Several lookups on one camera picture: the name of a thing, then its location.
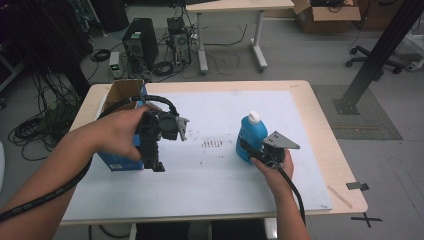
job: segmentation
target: computer tower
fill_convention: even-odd
[[[130,62],[137,62],[143,70],[152,71],[159,53],[152,19],[135,18],[122,38],[122,43]]]
[[[184,30],[180,33],[173,34],[171,38],[176,65],[190,64],[190,36],[188,31]]]

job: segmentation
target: cardboard box on floor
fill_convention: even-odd
[[[350,21],[360,21],[359,8],[346,0],[340,8],[312,7],[308,0],[292,0],[296,22],[305,33],[345,32]]]
[[[355,0],[361,13],[361,21],[353,25],[363,31],[384,31],[404,0]]]

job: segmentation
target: finger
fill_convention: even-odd
[[[266,171],[266,166],[265,164],[263,164],[261,161],[259,161],[256,158],[250,158],[250,160],[253,162],[253,164],[255,164],[255,166],[261,171],[264,172]]]

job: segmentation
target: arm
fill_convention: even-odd
[[[285,149],[285,156],[283,169],[292,178],[294,166],[290,151],[287,149]],[[300,217],[292,190],[283,176],[276,169],[265,167],[257,159],[252,158],[252,162],[264,174],[266,182],[274,195],[277,208],[278,239],[310,239],[308,231]]]
[[[141,159],[132,139],[146,110],[148,107],[142,106],[134,110],[120,111],[69,132],[0,212],[31,201],[67,183],[98,151],[134,160]],[[74,190],[75,188],[44,205],[0,223],[1,239],[53,238]]]

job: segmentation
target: chair wheel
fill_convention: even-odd
[[[402,72],[402,68],[395,68],[395,69],[393,69],[393,71],[392,71],[394,74],[399,74],[399,73],[401,73]]]

